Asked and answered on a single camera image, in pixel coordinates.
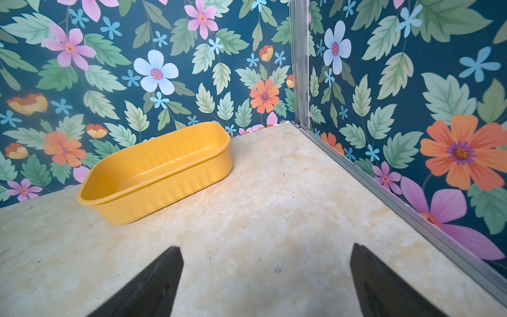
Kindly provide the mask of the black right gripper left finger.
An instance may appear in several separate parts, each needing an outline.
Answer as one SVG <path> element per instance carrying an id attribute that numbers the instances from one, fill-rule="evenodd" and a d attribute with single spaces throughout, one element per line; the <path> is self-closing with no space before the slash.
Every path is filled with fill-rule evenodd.
<path id="1" fill-rule="evenodd" d="M 184 259 L 172 246 L 151 262 L 90 316 L 170 316 Z"/>

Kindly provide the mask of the yellow plastic storage box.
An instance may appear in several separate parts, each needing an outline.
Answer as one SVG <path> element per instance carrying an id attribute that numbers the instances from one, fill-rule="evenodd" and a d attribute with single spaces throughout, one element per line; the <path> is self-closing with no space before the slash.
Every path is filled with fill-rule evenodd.
<path id="1" fill-rule="evenodd" d="M 231 136 L 203 122 L 115 152 L 88 173 L 77 202 L 115 225 L 138 221 L 227 177 Z"/>

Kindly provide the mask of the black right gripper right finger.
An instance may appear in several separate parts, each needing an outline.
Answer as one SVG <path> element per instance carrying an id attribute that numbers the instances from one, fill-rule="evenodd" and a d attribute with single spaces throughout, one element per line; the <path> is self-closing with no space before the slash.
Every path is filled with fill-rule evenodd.
<path id="1" fill-rule="evenodd" d="M 353 245 L 350 267 L 363 316 L 445 316 L 367 247 Z"/>

